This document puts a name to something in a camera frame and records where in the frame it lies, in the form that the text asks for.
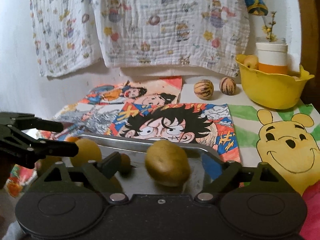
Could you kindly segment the striped melon fruit left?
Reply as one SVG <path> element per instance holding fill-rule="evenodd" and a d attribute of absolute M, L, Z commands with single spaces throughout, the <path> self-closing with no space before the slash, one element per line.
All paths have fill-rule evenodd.
<path fill-rule="evenodd" d="M 194 94 L 202 100 L 209 100 L 213 92 L 214 85 L 210 80 L 200 80 L 194 85 Z"/>

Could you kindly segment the white cartoon blanket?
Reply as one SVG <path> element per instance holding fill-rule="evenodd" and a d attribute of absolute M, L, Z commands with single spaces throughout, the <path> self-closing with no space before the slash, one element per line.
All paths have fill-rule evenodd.
<path fill-rule="evenodd" d="M 41 77 L 60 77 L 102 58 L 93 0 L 29 0 Z"/>
<path fill-rule="evenodd" d="M 236 77 L 250 33 L 244 0 L 92 0 L 110 68 L 202 67 Z"/>

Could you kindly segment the green-yellow oval fruit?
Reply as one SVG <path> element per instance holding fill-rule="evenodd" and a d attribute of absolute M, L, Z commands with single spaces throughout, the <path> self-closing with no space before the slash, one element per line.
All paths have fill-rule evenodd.
<path fill-rule="evenodd" d="M 188 156 L 183 148 L 168 140 L 157 140 L 145 155 L 145 168 L 158 184 L 183 186 L 191 175 Z"/>

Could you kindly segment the peach in yellow bowl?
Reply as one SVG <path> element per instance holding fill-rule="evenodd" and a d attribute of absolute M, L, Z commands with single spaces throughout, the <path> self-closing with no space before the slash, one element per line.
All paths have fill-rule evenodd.
<path fill-rule="evenodd" d="M 247 55 L 244 59 L 244 66 L 248 69 L 258 69 L 258 57 L 256 55 Z"/>

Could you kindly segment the metal baking tray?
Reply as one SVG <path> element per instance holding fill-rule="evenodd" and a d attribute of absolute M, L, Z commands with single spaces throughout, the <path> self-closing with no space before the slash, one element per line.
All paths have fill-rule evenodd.
<path fill-rule="evenodd" d="M 113 152 L 129 158 L 127 167 L 115 175 L 128 196 L 135 193 L 195 196 L 222 173 L 218 154 L 204 145 L 92 133 L 84 133 L 77 138 L 95 142 L 103 158 Z"/>

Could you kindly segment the brown pear-shaped fruit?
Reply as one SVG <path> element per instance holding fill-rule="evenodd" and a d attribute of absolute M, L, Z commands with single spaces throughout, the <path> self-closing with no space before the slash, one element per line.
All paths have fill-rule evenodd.
<path fill-rule="evenodd" d="M 35 163 L 35 168 L 37 172 L 37 176 L 40 177 L 44 173 L 47 172 L 47 170 L 54 165 L 56 162 L 62 161 L 61 157 L 57 156 L 46 156 L 45 159 L 40 159 Z"/>

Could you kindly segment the colourful anime poster mat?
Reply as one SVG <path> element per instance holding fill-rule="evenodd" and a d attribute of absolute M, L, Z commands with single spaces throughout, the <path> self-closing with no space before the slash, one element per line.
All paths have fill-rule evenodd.
<path fill-rule="evenodd" d="M 115 135 L 147 140 L 203 144 L 216 150 L 224 162 L 240 161 L 238 142 L 227 104 L 177 103 L 177 93 L 144 94 L 136 99 L 118 97 L 113 103 L 102 93 L 119 96 L 128 83 L 99 86 L 83 100 L 65 106 L 53 119 L 64 124 L 62 132 L 40 129 L 36 137 L 65 140 L 82 133 Z"/>

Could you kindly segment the yellow flower twig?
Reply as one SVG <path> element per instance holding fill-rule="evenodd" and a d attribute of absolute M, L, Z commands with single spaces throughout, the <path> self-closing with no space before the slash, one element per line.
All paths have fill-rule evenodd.
<path fill-rule="evenodd" d="M 273 28 L 276 25 L 276 13 L 276 11 L 272 11 L 270 12 L 270 16 L 262 16 L 264 23 L 262 31 L 264 32 L 265 38 L 268 42 L 276 42 L 278 40 L 277 36 L 273 33 Z"/>

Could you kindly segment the yellow lemon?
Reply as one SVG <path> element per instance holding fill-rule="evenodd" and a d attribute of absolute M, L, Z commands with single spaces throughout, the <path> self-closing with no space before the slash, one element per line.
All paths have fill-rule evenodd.
<path fill-rule="evenodd" d="M 76 142 L 79 152 L 76 156 L 70 157 L 71 163 L 74 167 L 80 167 L 86 164 L 89 160 L 101 161 L 102 154 L 100 147 L 96 142 L 90 139 L 79 139 Z"/>

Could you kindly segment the small orange tangerine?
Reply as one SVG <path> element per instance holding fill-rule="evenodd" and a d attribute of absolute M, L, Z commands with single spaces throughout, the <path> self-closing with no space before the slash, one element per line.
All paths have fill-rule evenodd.
<path fill-rule="evenodd" d="M 78 137 L 67 137 L 67 138 L 65 139 L 65 141 L 67 141 L 67 142 L 76 142 L 76 141 L 78 141 L 78 140 L 79 140 Z"/>

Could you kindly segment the white and orange jar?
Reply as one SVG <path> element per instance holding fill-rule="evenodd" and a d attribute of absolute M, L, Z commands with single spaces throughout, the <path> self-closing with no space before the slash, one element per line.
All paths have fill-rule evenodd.
<path fill-rule="evenodd" d="M 258 55 L 258 69 L 268 74 L 288 74 L 287 51 L 285 38 L 268 40 L 257 37 L 255 42 Z"/>

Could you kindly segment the yellow plastic bowl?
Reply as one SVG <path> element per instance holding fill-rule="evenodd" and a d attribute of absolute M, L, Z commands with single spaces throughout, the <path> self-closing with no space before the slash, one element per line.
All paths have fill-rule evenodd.
<path fill-rule="evenodd" d="M 306 83 L 315 77 L 303 66 L 292 76 L 249 69 L 244 65 L 246 57 L 238 54 L 235 58 L 240 69 L 242 88 L 250 100 L 266 108 L 285 110 L 294 107 Z"/>

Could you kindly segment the white cartoon blanket left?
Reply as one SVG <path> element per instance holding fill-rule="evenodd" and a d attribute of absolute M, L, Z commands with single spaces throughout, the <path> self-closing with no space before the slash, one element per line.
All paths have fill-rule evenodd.
<path fill-rule="evenodd" d="M 41 77 L 60 77 L 102 58 L 93 0 L 29 0 Z"/>

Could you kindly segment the white cartoon blanket right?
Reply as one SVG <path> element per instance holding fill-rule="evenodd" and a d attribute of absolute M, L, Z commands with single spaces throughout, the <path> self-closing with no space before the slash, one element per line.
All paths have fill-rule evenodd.
<path fill-rule="evenodd" d="M 92 0 L 110 68 L 202 67 L 236 77 L 250 33 L 244 0 Z"/>

